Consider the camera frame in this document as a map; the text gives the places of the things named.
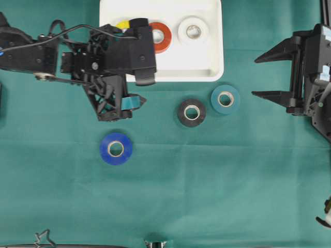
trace red tape roll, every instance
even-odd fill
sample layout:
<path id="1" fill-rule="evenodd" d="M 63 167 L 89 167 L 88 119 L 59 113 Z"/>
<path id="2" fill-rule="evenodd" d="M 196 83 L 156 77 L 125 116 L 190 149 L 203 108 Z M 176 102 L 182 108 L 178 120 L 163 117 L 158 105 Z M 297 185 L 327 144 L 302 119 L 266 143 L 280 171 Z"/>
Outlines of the red tape roll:
<path id="1" fill-rule="evenodd" d="M 150 24 L 153 30 L 160 30 L 163 35 L 164 39 L 160 43 L 154 43 L 155 53 L 163 53 L 165 52 L 171 45 L 172 41 L 172 33 L 168 26 L 164 25 L 160 22 L 153 22 Z"/>

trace white tray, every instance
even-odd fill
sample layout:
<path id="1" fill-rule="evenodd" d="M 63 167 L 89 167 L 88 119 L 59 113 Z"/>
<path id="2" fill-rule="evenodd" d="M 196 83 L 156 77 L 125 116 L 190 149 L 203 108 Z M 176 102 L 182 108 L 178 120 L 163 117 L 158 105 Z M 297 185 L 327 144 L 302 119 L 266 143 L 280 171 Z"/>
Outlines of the white tray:
<path id="1" fill-rule="evenodd" d="M 156 54 L 157 82 L 212 82 L 224 72 L 222 6 L 220 0 L 101 0 L 100 26 L 134 18 L 162 22 L 172 31 L 167 51 Z M 196 16 L 209 26 L 209 39 L 197 48 L 178 40 L 182 20 Z M 129 82 L 134 77 L 128 75 Z"/>

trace black tape roll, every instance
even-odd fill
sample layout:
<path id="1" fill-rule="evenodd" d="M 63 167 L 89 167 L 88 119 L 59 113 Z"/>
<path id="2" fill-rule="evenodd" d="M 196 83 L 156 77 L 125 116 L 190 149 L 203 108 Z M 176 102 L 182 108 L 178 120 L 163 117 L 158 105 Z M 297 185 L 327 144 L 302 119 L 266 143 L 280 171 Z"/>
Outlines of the black tape roll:
<path id="1" fill-rule="evenodd" d="M 186 115 L 186 110 L 188 110 L 189 108 L 195 109 L 198 112 L 198 116 L 196 118 L 189 118 Z M 183 125 L 189 128 L 194 128 L 200 125 L 206 118 L 206 108 L 199 100 L 188 99 L 181 103 L 178 108 L 177 115 Z"/>

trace tape roll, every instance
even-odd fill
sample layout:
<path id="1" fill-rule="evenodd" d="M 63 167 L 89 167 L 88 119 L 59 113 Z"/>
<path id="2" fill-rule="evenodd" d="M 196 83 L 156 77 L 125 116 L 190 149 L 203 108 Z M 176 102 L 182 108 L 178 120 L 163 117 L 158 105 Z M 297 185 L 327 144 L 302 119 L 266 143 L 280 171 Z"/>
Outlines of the tape roll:
<path id="1" fill-rule="evenodd" d="M 110 148 L 120 144 L 122 151 L 118 155 L 113 155 Z M 101 142 L 99 150 L 102 159 L 111 165 L 121 165 L 129 160 L 132 155 L 132 142 L 131 140 L 121 133 L 111 133 L 107 135 Z"/>
<path id="2" fill-rule="evenodd" d="M 189 117 L 187 111 L 189 109 L 195 109 L 197 112 L 196 117 Z M 206 108 L 202 102 L 197 99 L 188 99 L 181 103 L 177 112 L 180 122 L 189 127 L 194 128 L 200 125 L 206 118 Z"/>
<path id="3" fill-rule="evenodd" d="M 116 27 L 120 29 L 128 29 L 130 28 L 130 22 L 129 21 L 122 21 L 116 25 Z"/>
<path id="4" fill-rule="evenodd" d="M 122 98 L 122 110 L 134 110 L 141 107 L 140 97 L 125 97 Z"/>
<path id="5" fill-rule="evenodd" d="M 153 29 L 155 53 L 165 52 L 171 45 L 172 33 L 171 30 L 163 23 L 153 22 L 150 24 Z"/>
<path id="6" fill-rule="evenodd" d="M 220 114 L 230 115 L 240 106 L 239 92 L 230 85 L 218 86 L 212 93 L 213 108 Z"/>
<path id="7" fill-rule="evenodd" d="M 189 17 L 181 22 L 178 28 L 178 38 L 182 44 L 203 44 L 209 37 L 208 25 L 197 17 Z"/>

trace black cable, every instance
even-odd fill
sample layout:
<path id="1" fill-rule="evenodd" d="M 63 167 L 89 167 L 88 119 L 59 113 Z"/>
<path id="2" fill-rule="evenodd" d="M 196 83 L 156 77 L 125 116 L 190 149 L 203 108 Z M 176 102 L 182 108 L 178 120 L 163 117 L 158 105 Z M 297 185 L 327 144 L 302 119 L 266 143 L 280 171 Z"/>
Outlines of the black cable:
<path id="1" fill-rule="evenodd" d="M 62 20 L 55 20 L 55 21 L 53 21 L 52 24 L 51 24 L 50 30 L 49 30 L 49 32 L 48 32 L 48 36 L 53 36 L 53 35 L 54 35 L 52 32 L 53 32 L 53 29 L 54 29 L 57 25 L 60 26 L 60 29 L 61 29 L 62 32 L 64 32 L 64 31 L 67 29 L 67 28 L 66 28 L 66 24 L 64 23 L 64 21 L 62 21 Z M 66 34 L 63 35 L 63 37 L 64 37 L 65 39 L 69 39 L 69 36 L 66 35 Z"/>
<path id="2" fill-rule="evenodd" d="M 100 32 L 102 34 L 108 35 L 110 37 L 118 38 L 118 39 L 138 39 L 137 37 L 134 37 L 134 36 L 117 36 L 117 35 L 114 35 L 114 34 L 111 34 L 111 33 L 105 32 L 105 31 L 102 31 L 100 29 L 97 29 L 95 27 L 92 27 L 90 25 L 81 24 L 81 25 L 77 25 L 75 27 L 72 27 L 70 29 L 67 29 L 64 32 L 61 32 L 58 35 L 55 35 L 54 37 L 50 38 L 49 40 L 45 40 L 45 41 L 41 41 L 41 42 L 36 42 L 36 43 L 33 43 L 33 44 L 19 45 L 17 47 L 15 46 L 15 47 L 11 47 L 11 48 L 5 48 L 5 49 L 0 50 L 0 52 L 3 52 L 4 53 L 4 52 L 8 52 L 8 51 L 15 50 L 15 49 L 30 48 L 30 47 L 34 47 L 36 45 L 43 45 L 43 44 L 46 44 L 46 43 L 51 42 L 53 40 L 56 40 L 57 38 L 61 37 L 62 35 L 65 35 L 65 34 L 67 34 L 69 32 L 72 32 L 72 31 L 74 31 L 74 30 L 76 30 L 78 28 L 82 28 L 82 27 L 89 28 L 89 29 L 95 30 L 97 32 Z"/>

